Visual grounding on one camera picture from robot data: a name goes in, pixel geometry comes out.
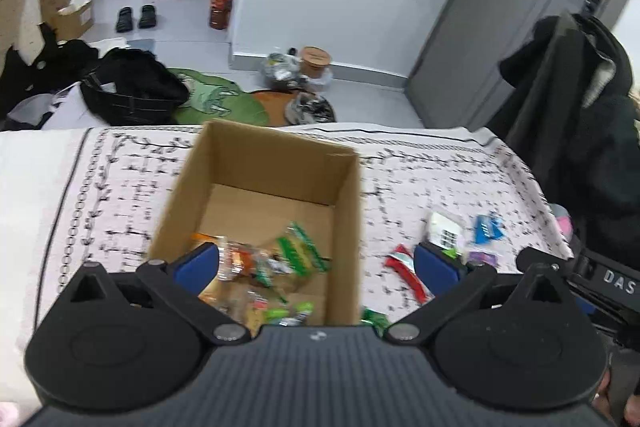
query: open cardboard box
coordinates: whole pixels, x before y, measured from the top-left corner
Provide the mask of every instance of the open cardboard box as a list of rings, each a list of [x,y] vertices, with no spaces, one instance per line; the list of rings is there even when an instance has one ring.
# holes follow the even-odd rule
[[[263,245],[291,221],[330,259],[330,270],[314,275],[290,301],[314,302],[312,325],[357,324],[360,169],[348,147],[224,120],[206,123],[149,257],[174,261],[193,248],[195,232]]]

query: hand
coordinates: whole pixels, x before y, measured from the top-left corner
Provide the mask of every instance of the hand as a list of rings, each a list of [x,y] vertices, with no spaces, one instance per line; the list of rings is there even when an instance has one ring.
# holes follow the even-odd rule
[[[609,397],[607,391],[609,388],[609,382],[611,381],[611,374],[609,370],[604,375],[604,378],[600,382],[598,387],[598,396],[591,402],[597,410],[613,420],[611,417],[611,407],[609,405]],[[640,427],[640,396],[632,396],[626,401],[625,406],[625,420],[631,425],[631,427]]]

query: green rug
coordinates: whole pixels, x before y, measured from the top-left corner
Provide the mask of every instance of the green rug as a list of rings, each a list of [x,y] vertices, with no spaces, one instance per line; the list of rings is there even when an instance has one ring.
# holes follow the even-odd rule
[[[188,88],[189,100],[176,109],[174,118],[185,125],[201,124],[214,118],[267,126],[269,115],[264,106],[238,84],[220,76],[194,70],[168,68]]]

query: gray ribbed panel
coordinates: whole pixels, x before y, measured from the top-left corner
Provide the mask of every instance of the gray ribbed panel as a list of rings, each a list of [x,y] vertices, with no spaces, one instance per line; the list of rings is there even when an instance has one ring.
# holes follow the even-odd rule
[[[266,327],[222,347],[196,380],[161,404],[112,417],[43,409],[30,427],[606,426],[588,406],[555,415],[495,412],[447,388],[424,355],[371,328]],[[162,361],[158,361],[159,370]]]

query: baseboard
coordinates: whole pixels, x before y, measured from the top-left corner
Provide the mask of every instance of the baseboard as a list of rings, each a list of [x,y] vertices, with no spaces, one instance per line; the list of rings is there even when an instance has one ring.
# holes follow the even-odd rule
[[[230,51],[229,63],[232,70],[259,71],[266,55],[253,55],[245,53],[232,53]],[[332,63],[331,69],[334,78],[352,80],[353,82],[365,82],[378,86],[402,89],[406,85],[407,77],[389,71],[374,70],[353,64]]]

